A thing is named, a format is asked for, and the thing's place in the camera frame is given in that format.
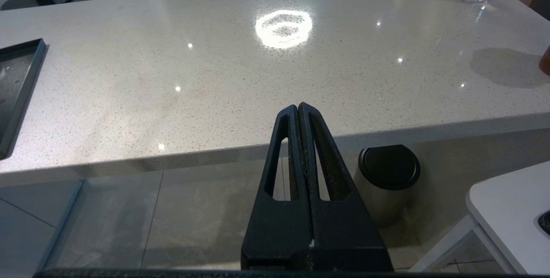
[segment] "tile floor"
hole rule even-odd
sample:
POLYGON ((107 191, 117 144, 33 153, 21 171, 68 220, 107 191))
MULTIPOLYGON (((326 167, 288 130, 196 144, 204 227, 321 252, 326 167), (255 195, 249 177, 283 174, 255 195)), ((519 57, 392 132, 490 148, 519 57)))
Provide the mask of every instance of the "tile floor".
POLYGON ((30 278, 43 268, 81 182, 0 188, 0 277, 30 278))
MULTIPOLYGON (((274 197, 286 199, 286 159, 274 197)), ((355 156, 344 158, 354 170, 355 156)), ((87 180, 46 268, 239 269, 264 161, 87 180)), ((404 272, 424 252, 403 219, 381 230, 404 272)), ((501 272, 472 238, 438 272, 501 272)))

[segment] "kitchen island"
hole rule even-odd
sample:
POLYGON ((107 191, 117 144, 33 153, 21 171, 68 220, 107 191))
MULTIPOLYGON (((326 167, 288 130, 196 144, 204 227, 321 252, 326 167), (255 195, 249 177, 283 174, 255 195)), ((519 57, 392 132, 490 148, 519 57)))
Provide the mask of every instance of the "kitchen island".
POLYGON ((518 0, 91 0, 0 12, 49 45, 0 186, 265 157, 278 111, 341 151, 550 127, 518 0))

